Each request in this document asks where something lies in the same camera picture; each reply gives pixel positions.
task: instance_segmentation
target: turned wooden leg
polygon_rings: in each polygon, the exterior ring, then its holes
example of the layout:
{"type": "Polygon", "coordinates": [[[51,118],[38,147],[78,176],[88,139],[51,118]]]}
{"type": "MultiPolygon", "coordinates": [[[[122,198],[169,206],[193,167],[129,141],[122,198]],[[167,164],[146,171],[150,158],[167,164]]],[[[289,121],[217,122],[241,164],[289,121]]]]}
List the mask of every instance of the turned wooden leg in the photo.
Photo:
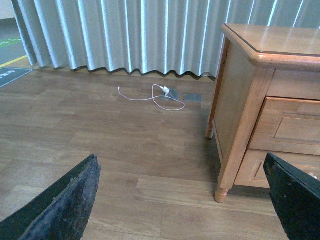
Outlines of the turned wooden leg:
{"type": "Polygon", "coordinates": [[[212,137],[214,136],[214,133],[215,133],[215,131],[214,131],[214,126],[213,126],[213,124],[212,124],[212,122],[211,122],[211,124],[209,123],[209,124],[208,124],[208,127],[206,128],[205,137],[206,137],[207,139],[212,139],[212,137]]]}
{"type": "Polygon", "coordinates": [[[215,191],[215,194],[214,194],[215,201],[217,203],[219,203],[219,204],[222,204],[225,201],[225,199],[226,199],[226,197],[228,195],[228,191],[229,191],[229,189],[223,189],[223,188],[218,186],[218,188],[217,188],[217,190],[215,191]]]}

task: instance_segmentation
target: nightstand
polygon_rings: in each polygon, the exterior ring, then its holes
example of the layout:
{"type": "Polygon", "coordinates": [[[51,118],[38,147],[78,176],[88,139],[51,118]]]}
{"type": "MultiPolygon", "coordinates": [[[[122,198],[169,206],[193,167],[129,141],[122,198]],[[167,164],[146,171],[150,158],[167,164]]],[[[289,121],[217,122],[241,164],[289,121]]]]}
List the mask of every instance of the nightstand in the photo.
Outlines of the nightstand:
{"type": "Polygon", "coordinates": [[[268,188],[267,152],[320,177],[320,30],[225,24],[206,137],[233,185],[268,188]]]}

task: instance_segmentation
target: white curtain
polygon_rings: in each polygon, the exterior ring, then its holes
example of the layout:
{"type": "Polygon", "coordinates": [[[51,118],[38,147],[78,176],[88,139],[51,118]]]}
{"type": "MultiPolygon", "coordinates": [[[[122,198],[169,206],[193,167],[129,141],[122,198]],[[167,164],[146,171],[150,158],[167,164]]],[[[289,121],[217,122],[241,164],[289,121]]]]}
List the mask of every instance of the white curtain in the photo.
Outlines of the white curtain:
{"type": "Polygon", "coordinates": [[[224,23],[320,27],[319,0],[12,0],[41,67],[216,76],[224,23]]]}

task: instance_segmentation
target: cabinet top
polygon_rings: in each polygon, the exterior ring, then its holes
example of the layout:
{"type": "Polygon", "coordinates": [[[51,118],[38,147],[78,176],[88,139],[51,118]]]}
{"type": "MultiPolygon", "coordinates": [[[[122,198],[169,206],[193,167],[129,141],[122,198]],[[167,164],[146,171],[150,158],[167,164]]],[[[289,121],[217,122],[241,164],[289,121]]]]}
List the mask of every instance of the cabinet top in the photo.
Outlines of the cabinet top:
{"type": "Polygon", "coordinates": [[[225,24],[222,30],[255,66],[320,71],[320,29],[225,24]]]}

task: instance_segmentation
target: drawer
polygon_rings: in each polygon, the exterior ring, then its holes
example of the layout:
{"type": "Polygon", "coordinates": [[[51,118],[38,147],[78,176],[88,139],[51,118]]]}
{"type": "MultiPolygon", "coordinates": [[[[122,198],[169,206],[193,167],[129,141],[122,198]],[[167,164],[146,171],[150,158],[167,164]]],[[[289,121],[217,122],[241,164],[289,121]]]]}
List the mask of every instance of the drawer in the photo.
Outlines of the drawer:
{"type": "MultiPolygon", "coordinates": [[[[263,168],[268,151],[248,149],[236,176],[235,185],[269,188],[269,184],[263,168]]],[[[320,156],[276,152],[273,154],[298,169],[317,176],[320,179],[320,156]]]]}
{"type": "Polygon", "coordinates": [[[248,148],[320,156],[320,101],[266,97],[248,148]]]}
{"type": "Polygon", "coordinates": [[[320,72],[277,69],[266,95],[320,100],[320,72]]]}

